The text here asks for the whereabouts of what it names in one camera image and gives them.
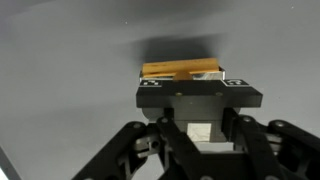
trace white label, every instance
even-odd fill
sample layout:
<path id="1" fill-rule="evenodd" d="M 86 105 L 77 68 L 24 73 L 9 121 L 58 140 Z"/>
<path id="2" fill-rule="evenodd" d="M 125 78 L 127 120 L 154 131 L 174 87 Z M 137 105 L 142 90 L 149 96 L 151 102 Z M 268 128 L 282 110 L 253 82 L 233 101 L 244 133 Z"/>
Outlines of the white label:
<path id="1" fill-rule="evenodd" d="M 211 134 L 211 124 L 188 123 L 187 134 L 194 142 L 209 142 Z"/>

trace screw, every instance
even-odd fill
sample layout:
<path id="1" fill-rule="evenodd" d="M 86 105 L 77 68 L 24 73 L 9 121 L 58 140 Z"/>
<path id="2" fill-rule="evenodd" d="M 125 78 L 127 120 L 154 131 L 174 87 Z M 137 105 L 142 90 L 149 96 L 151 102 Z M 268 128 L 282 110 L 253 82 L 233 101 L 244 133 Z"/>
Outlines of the screw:
<path id="1" fill-rule="evenodd" d="M 136 129 L 138 129 L 138 128 L 141 127 L 141 124 L 140 124 L 140 123 L 135 123 L 135 124 L 133 125 L 133 127 L 136 128 Z"/>
<path id="2" fill-rule="evenodd" d="M 269 175 L 265 178 L 265 180 L 280 180 L 280 179 L 275 176 Z"/>
<path id="3" fill-rule="evenodd" d="M 176 96 L 182 96 L 182 93 L 181 92 L 177 92 Z"/>
<path id="4" fill-rule="evenodd" d="M 279 126 L 279 127 L 283 127 L 283 126 L 284 126 L 284 123 L 283 123 L 283 122 L 280 122 L 280 121 L 277 121 L 277 122 L 276 122 L 276 125 Z"/>
<path id="5" fill-rule="evenodd" d="M 216 92 L 216 96 L 223 96 L 222 92 Z"/>
<path id="6" fill-rule="evenodd" d="M 249 118 L 249 117 L 243 117 L 243 120 L 245 121 L 245 122 L 250 122 L 251 121 L 251 119 Z"/>
<path id="7" fill-rule="evenodd" d="M 161 120 L 161 122 L 163 122 L 163 123 L 167 123 L 167 122 L 168 122 L 168 119 L 163 118 L 163 119 Z"/>
<path id="8" fill-rule="evenodd" d="M 200 180 L 213 180 L 213 178 L 210 176 L 202 176 Z"/>

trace wooden block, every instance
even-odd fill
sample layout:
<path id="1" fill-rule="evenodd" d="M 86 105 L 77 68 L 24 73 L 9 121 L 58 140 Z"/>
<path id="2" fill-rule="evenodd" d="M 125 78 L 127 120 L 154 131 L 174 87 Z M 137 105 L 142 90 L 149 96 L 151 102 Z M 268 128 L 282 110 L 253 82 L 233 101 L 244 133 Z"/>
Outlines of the wooden block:
<path id="1" fill-rule="evenodd" d="M 145 63 L 142 67 L 143 77 L 175 76 L 177 72 L 201 74 L 217 71 L 219 64 L 215 58 Z"/>

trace gray surface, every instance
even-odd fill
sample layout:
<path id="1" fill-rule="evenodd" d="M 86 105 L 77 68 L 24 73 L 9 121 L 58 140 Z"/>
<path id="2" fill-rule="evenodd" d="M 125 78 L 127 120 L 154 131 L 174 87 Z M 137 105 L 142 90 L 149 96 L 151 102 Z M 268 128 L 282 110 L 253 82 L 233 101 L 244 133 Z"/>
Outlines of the gray surface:
<path id="1" fill-rule="evenodd" d="M 1 146 L 25 180 L 70 179 L 126 122 L 145 121 L 134 97 L 143 61 L 207 55 L 265 94 L 261 109 L 243 112 L 320 135 L 319 9 L 318 0 L 0 0 Z M 154 161 L 136 179 L 159 175 Z"/>

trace orange block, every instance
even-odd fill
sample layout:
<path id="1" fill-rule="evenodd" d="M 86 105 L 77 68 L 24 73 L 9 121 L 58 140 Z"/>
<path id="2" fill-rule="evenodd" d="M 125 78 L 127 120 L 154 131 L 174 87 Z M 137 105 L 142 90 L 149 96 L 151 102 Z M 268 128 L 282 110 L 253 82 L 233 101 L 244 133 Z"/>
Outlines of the orange block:
<path id="1" fill-rule="evenodd" d="M 146 78 L 175 76 L 177 73 L 187 77 L 186 73 L 201 74 L 217 71 L 219 71 L 219 63 L 215 58 L 145 63 L 142 66 L 142 75 Z"/>

